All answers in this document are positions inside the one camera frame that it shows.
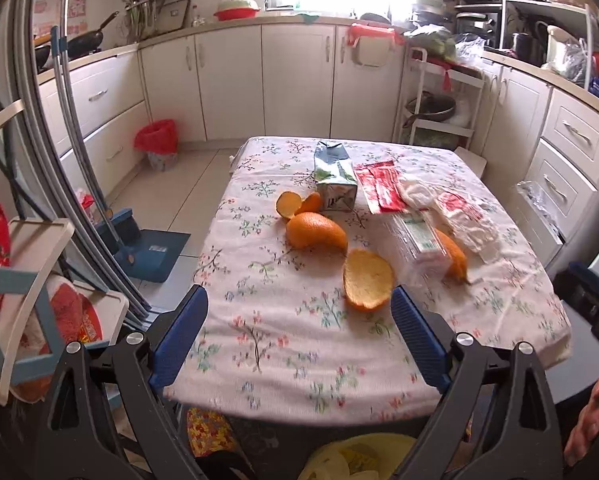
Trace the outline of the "person's right hand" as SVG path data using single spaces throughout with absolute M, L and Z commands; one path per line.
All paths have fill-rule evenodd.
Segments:
M 567 466 L 574 466 L 586 456 L 593 440 L 599 434 L 599 379 L 592 388 L 586 406 L 581 410 L 575 428 L 565 445 L 564 458 Z

